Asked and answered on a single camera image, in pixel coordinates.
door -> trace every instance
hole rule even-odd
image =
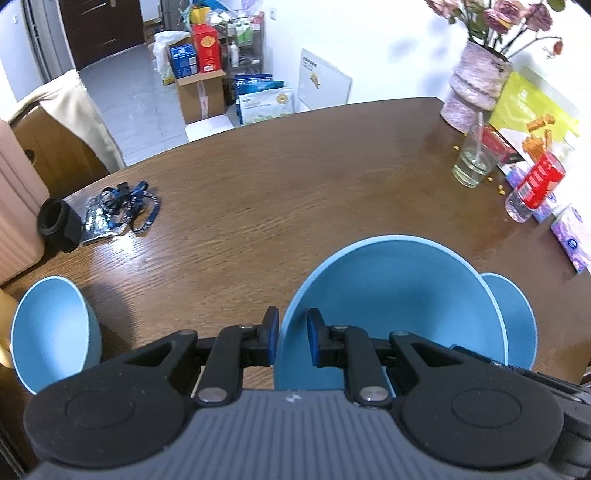
[[[78,70],[144,43],[139,0],[60,0]]]

blue box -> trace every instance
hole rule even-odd
[[[197,69],[197,54],[191,44],[180,47],[170,47],[170,66],[176,78],[195,75]]]

metal screw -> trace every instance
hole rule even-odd
[[[363,387],[359,392],[359,395],[365,401],[382,401],[388,398],[388,390],[384,387],[374,385],[372,387]]]
[[[225,400],[228,394],[223,388],[207,387],[200,390],[197,396],[205,403],[218,403]]]

white stool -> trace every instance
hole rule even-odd
[[[185,132],[189,141],[192,142],[233,128],[232,122],[226,115],[218,115],[187,125]]]

wooden table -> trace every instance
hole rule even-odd
[[[5,289],[19,299],[48,275],[71,279],[97,314],[110,358],[179,329],[213,336],[257,323],[268,305],[284,313],[338,249],[385,233],[420,235],[514,280],[538,322],[536,369],[578,382],[591,356],[591,278],[575,276],[548,222],[510,220],[498,181],[468,189],[453,178],[463,137],[440,108],[434,98],[329,108],[157,155],[66,199],[82,213],[103,187],[145,179],[162,200],[147,234],[55,255]],[[3,378],[11,375],[15,383],[13,372]],[[271,388],[271,370],[246,371],[245,385]]]

